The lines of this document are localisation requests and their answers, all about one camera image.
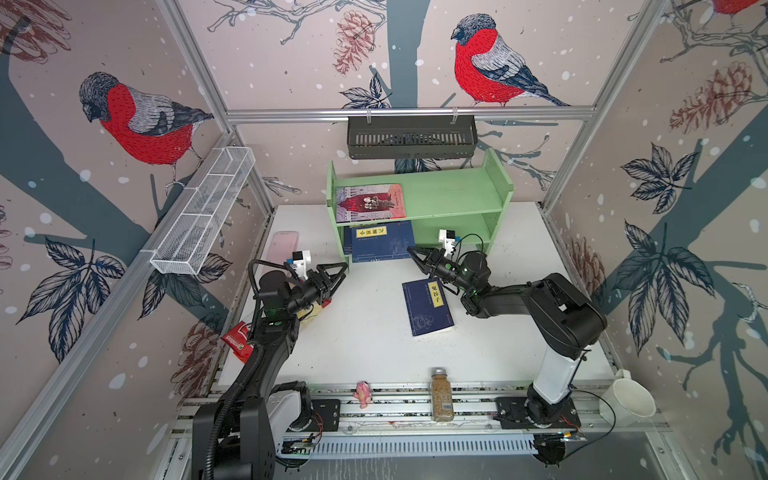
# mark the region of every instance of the bird-patterned wall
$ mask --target bird-patterned wall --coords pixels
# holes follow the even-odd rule
[[[768,19],[755,3],[666,10],[553,213],[621,363],[699,478],[768,478]]]
[[[557,0],[524,8],[492,0],[180,4],[227,107],[236,110],[590,105],[643,1]],[[477,167],[487,148],[508,165],[513,200],[541,200],[579,127],[480,122],[483,136],[471,161],[358,164],[336,156],[346,152],[345,132],[336,125],[239,131],[270,153],[257,158],[264,177],[303,192],[278,188],[283,194],[273,194],[275,203],[316,204],[323,202],[330,160],[346,176],[408,173]],[[328,128],[332,133],[320,136]],[[291,151],[302,144],[306,150]]]
[[[220,132],[153,0],[0,11],[4,442]],[[230,215],[200,275],[149,278],[27,478],[149,476],[260,235],[249,189]]]

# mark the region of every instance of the bird head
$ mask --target bird head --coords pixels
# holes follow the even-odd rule
[[[117,87],[120,82],[110,74],[97,71],[91,74],[80,85],[80,102],[83,104],[83,113],[88,121],[99,119],[109,121],[109,103],[107,95],[109,91]]]
[[[475,36],[475,33],[485,29],[496,29],[496,22],[493,21],[490,15],[485,13],[467,15],[456,25],[453,35],[451,35],[451,40],[458,41],[464,47]]]

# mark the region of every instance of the dark gray basket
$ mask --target dark gray basket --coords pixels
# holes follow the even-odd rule
[[[346,144],[349,157],[468,158],[475,154],[478,132],[473,115],[417,117],[350,117]]]

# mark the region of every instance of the white mesh basket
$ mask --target white mesh basket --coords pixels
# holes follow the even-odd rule
[[[255,160],[248,147],[225,147],[150,262],[160,273],[197,275]]]

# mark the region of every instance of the wire basket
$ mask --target wire basket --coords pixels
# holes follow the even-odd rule
[[[150,262],[160,273],[197,275],[219,236],[255,159],[248,147],[225,147],[195,188]]]
[[[473,115],[424,117],[350,117],[346,144],[349,157],[468,158],[475,154],[478,132]]]

